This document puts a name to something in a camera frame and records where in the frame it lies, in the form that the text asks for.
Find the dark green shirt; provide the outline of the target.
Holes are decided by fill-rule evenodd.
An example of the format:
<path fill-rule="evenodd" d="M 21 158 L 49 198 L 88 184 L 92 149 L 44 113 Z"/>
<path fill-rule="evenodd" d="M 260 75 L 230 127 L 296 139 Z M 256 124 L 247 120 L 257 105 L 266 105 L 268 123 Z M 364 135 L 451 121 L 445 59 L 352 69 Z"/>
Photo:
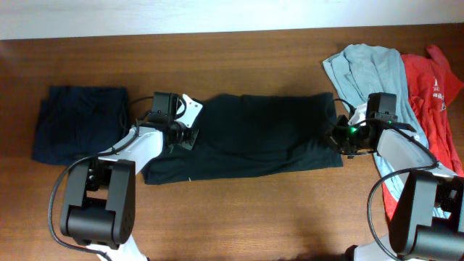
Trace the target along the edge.
<path fill-rule="evenodd" d="M 204 102 L 191 150 L 176 145 L 141 173 L 145 184 L 162 185 L 341 167 L 323 137 L 335 117 L 331 93 L 221 94 Z"/>

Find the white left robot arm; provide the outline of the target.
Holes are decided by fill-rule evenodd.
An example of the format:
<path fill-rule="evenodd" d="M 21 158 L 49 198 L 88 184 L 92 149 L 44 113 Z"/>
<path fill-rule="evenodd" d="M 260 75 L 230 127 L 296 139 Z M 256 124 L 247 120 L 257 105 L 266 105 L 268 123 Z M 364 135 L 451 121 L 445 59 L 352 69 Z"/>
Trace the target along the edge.
<path fill-rule="evenodd" d="M 71 163 L 52 191 L 66 181 L 59 220 L 59 239 L 47 215 L 53 240 L 100 260 L 146 260 L 132 231 L 136 214 L 136 175 L 150 161 L 178 144 L 192 144 L 197 132 L 191 122 L 137 122 L 114 146 Z"/>

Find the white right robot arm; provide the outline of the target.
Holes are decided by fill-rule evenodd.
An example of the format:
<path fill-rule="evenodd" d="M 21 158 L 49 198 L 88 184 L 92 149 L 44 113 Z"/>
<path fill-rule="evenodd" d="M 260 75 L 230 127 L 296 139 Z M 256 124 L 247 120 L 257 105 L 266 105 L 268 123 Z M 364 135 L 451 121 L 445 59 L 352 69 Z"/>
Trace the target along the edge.
<path fill-rule="evenodd" d="M 394 168 L 373 185 L 368 205 L 390 178 L 405 183 L 388 234 L 378 237 L 373 231 L 372 243 L 347 250 L 348 260 L 463 259 L 463 178 L 443 166 L 414 133 L 411 125 L 391 120 L 350 125 L 343 115 L 326 131 L 327 142 L 339 154 L 376 152 Z"/>

